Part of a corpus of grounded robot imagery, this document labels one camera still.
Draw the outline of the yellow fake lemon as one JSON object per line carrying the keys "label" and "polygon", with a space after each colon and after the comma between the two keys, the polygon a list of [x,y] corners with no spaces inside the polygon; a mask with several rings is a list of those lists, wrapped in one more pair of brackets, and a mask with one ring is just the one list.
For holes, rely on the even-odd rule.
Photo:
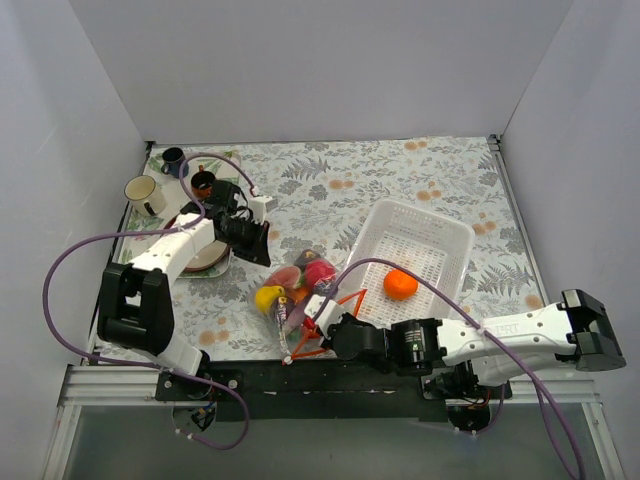
{"label": "yellow fake lemon", "polygon": [[285,295],[286,291],[282,286],[262,286],[254,295],[254,304],[262,314],[266,315],[269,313],[272,303]]}

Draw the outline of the orange fake mandarin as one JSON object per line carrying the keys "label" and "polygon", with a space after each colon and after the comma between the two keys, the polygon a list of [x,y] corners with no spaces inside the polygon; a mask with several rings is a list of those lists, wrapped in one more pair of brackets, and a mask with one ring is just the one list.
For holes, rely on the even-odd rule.
{"label": "orange fake mandarin", "polygon": [[419,288],[418,282],[401,270],[388,272],[383,281],[385,295],[394,301],[404,301],[414,296]]}

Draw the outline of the clear zip top bag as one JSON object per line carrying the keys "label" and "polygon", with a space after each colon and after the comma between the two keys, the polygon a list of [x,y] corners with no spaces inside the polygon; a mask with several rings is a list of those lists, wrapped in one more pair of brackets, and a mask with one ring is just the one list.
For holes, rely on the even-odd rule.
{"label": "clear zip top bag", "polygon": [[282,363],[285,365],[295,360],[322,355],[327,351],[323,346],[321,332],[305,315],[304,308],[313,294],[322,295],[331,289],[337,278],[337,269],[331,282],[318,282],[309,288],[304,283],[304,270],[310,261],[316,259],[325,258],[314,250],[306,249],[293,264],[274,271],[262,285],[282,286],[286,291],[285,296],[272,303],[268,314],[264,315],[257,309],[276,325]]}

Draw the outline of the red fake apple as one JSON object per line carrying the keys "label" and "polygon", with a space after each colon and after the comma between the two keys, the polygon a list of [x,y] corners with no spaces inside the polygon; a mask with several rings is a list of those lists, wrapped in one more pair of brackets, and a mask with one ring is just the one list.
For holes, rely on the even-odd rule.
{"label": "red fake apple", "polygon": [[318,282],[331,282],[336,276],[336,268],[325,259],[310,261],[304,270],[304,283],[314,287]]}

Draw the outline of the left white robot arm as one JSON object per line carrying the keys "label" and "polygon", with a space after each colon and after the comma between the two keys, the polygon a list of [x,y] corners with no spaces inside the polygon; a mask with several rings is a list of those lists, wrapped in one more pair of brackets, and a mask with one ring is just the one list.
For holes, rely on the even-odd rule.
{"label": "left white robot arm", "polygon": [[188,264],[215,241],[233,255],[268,267],[270,224],[266,213],[276,201],[256,196],[244,201],[235,184],[216,180],[203,203],[185,204],[170,233],[165,233],[127,264],[111,263],[99,293],[98,337],[133,350],[155,364],[181,372],[178,387],[193,400],[205,398],[213,386],[203,369],[203,352],[175,328],[171,287]]}

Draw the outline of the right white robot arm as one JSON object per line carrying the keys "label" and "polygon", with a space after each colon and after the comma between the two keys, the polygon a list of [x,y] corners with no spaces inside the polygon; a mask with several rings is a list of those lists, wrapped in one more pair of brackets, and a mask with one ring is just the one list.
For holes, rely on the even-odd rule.
{"label": "right white robot arm", "polygon": [[565,290],[558,303],[486,318],[478,326],[427,318],[376,327],[321,296],[314,296],[306,313],[339,359],[399,376],[424,377],[440,369],[432,390],[449,398],[475,397],[486,387],[561,363],[587,372],[626,364],[604,304],[582,290]]}

